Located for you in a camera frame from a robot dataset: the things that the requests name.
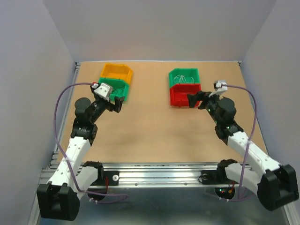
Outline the green plastic bin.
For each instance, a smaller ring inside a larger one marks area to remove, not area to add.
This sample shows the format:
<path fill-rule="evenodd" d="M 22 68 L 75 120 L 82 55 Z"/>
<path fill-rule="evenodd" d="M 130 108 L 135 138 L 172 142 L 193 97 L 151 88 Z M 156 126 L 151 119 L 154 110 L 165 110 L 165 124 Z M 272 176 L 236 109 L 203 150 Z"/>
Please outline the green plastic bin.
<path fill-rule="evenodd" d="M 168 78 L 170 88 L 176 84 L 200 83 L 200 77 L 197 68 L 175 68 L 169 72 Z"/>
<path fill-rule="evenodd" d="M 127 84 L 122 79 L 113 79 L 113 78 L 104 78 L 100 77 L 99 83 L 107 83 L 108 85 L 113 87 L 113 90 L 110 94 L 110 99 L 114 101 L 114 97 L 124 97 L 124 101 L 127 101 L 128 93 L 129 93 L 129 84 Z"/>

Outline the red plastic bin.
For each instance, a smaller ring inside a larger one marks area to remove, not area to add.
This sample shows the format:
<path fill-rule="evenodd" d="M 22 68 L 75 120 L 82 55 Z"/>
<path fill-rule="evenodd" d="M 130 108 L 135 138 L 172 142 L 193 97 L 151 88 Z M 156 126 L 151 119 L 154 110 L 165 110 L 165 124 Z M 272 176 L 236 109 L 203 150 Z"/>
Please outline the red plastic bin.
<path fill-rule="evenodd" d="M 169 89 L 170 106 L 189 107 L 187 94 L 196 94 L 201 90 L 200 83 L 176 84 Z"/>

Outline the yellow plastic bin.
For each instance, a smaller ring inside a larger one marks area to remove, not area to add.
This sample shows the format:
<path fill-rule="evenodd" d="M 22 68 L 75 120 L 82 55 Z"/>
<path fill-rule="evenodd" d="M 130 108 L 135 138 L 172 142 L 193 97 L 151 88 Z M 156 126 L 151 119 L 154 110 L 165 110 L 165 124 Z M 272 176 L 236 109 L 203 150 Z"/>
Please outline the yellow plastic bin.
<path fill-rule="evenodd" d="M 109 79 L 119 79 L 127 84 L 131 83 L 133 70 L 124 64 L 106 63 L 102 69 L 100 77 Z"/>

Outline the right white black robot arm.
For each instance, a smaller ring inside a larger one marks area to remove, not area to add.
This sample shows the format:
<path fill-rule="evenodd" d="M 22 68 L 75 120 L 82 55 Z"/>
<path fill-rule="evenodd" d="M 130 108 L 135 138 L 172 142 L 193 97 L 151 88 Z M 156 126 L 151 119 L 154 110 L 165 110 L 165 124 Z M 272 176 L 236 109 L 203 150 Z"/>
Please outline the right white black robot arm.
<path fill-rule="evenodd" d="M 272 159 L 250 140 L 234 120 L 236 108 L 231 99 L 203 91 L 188 94 L 187 99 L 190 108 L 197 106 L 209 113 L 218 138 L 244 158 L 242 164 L 232 159 L 221 161 L 216 170 L 219 182 L 237 182 L 270 211 L 299 199 L 295 169 Z"/>

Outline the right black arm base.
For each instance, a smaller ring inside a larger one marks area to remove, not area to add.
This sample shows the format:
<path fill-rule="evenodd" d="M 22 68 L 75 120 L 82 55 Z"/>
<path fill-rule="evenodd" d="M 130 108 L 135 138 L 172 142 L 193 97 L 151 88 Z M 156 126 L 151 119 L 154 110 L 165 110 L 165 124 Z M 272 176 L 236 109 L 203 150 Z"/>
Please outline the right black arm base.
<path fill-rule="evenodd" d="M 241 172 L 231 171 L 228 168 L 201 170 L 198 181 L 204 185 L 228 185 L 233 181 L 239 183 Z"/>

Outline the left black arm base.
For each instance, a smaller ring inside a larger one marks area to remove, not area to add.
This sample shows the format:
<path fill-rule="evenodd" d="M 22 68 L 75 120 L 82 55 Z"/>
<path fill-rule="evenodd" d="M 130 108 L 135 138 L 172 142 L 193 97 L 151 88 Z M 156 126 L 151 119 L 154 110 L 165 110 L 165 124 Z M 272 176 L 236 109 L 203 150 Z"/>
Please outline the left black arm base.
<path fill-rule="evenodd" d="M 119 171 L 107 171 L 104 170 L 98 175 L 98 178 L 91 184 L 92 186 L 105 186 L 108 182 L 108 186 L 119 185 L 120 172 Z"/>

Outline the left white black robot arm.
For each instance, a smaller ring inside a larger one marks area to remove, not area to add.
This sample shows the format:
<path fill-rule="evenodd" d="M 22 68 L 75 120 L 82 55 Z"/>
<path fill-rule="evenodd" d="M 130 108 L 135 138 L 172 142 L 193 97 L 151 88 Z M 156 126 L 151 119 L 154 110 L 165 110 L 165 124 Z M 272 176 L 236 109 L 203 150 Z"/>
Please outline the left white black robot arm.
<path fill-rule="evenodd" d="M 96 96 L 94 102 L 86 97 L 75 102 L 75 120 L 68 148 L 62 151 L 64 158 L 48 182 L 37 188 L 42 218 L 73 221 L 79 212 L 80 199 L 85 194 L 102 196 L 102 193 L 88 190 L 91 184 L 98 185 L 104 181 L 102 163 L 88 161 L 83 164 L 82 160 L 96 138 L 96 120 L 106 110 L 119 113 L 124 99 L 115 97 L 112 103 Z"/>

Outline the aluminium front rail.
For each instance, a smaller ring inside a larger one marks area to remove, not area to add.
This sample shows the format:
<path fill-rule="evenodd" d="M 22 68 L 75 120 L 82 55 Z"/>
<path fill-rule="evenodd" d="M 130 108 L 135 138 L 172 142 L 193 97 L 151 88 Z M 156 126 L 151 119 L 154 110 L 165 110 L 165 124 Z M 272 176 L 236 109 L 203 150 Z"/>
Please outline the aluminium front rail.
<path fill-rule="evenodd" d="M 203 170 L 216 170 L 217 163 L 103 163 L 104 171 L 118 171 L 119 184 L 109 188 L 197 188 Z"/>

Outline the aluminium rail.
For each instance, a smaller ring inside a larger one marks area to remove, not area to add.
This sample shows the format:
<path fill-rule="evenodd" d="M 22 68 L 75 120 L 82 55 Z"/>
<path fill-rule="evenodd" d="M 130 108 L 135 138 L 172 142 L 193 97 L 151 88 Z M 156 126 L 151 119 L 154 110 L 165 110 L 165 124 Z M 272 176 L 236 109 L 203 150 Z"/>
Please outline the aluminium rail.
<path fill-rule="evenodd" d="M 75 72 L 74 72 L 72 83 L 76 83 L 76 80 L 77 80 L 77 77 L 78 77 L 78 74 L 79 74 L 79 70 L 80 70 L 80 66 L 81 66 L 81 62 L 76 62 L 75 63 Z M 61 142 L 61 140 L 62 140 L 64 127 L 65 127 L 65 124 L 66 124 L 66 121 L 67 121 L 68 111 L 69 111 L 69 108 L 70 108 L 71 98 L 72 98 L 72 95 L 73 95 L 73 92 L 74 92 L 73 89 L 74 89 L 74 87 L 71 87 L 63 94 L 63 96 L 67 97 L 66 98 L 67 102 L 65 104 L 65 107 L 63 107 L 63 109 L 65 111 L 64 111 L 63 118 L 62 118 L 62 122 L 60 123 L 59 130 L 58 130 L 58 133 L 57 133 L 57 138 L 58 138 L 59 142 Z M 51 161 L 48 165 L 48 168 L 53 169 L 56 165 L 59 164 L 57 162 L 57 158 L 58 158 L 59 153 L 60 153 L 60 149 L 58 148 L 57 144 L 55 144 L 54 150 L 53 150 L 53 153 L 52 153 L 52 158 L 51 158 Z"/>
<path fill-rule="evenodd" d="M 104 171 L 118 171 L 119 184 L 109 188 L 197 188 L 203 170 L 216 170 L 217 163 L 103 163 Z"/>

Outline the aluminium left side rail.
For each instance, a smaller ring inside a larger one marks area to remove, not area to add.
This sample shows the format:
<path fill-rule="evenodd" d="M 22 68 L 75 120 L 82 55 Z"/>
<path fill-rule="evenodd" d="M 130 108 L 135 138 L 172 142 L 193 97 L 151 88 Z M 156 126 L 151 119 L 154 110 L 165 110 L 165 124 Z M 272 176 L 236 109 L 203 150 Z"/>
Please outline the aluminium left side rail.
<path fill-rule="evenodd" d="M 79 74 L 79 70 L 80 70 L 80 66 L 81 66 L 81 62 L 76 62 L 75 63 L 75 72 L 74 72 L 72 83 L 76 83 L 76 80 L 77 80 L 77 77 L 78 77 L 78 74 Z M 63 118 L 62 118 L 62 122 L 60 123 L 59 130 L 58 130 L 58 133 L 57 133 L 57 138 L 58 138 L 59 142 L 61 142 L 61 140 L 62 140 L 64 127 L 65 127 L 65 124 L 66 124 L 66 121 L 67 121 L 68 111 L 69 111 L 69 108 L 70 108 L 71 98 L 72 98 L 72 95 L 73 95 L 73 92 L 74 92 L 73 89 L 74 89 L 74 87 L 71 87 L 63 94 L 63 96 L 67 97 L 66 98 L 67 102 L 65 104 L 65 107 L 63 107 L 63 109 L 65 111 L 64 111 Z M 53 169 L 56 165 L 59 164 L 57 162 L 57 158 L 58 158 L 59 153 L 60 153 L 60 149 L 58 148 L 57 144 L 55 144 L 54 150 L 53 150 L 53 153 L 52 153 L 52 158 L 51 158 L 51 161 L 48 165 L 48 168 Z"/>

